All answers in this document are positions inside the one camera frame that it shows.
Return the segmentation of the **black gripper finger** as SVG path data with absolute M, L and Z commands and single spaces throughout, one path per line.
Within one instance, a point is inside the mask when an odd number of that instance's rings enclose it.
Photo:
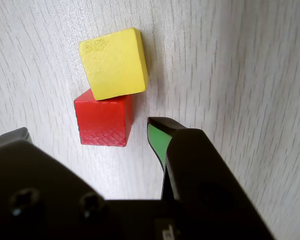
M 104 200 L 36 147 L 27 128 L 0 135 L 0 240 L 115 240 Z
M 147 119 L 148 142 L 178 204 L 183 240 L 271 240 L 273 235 L 203 130 Z

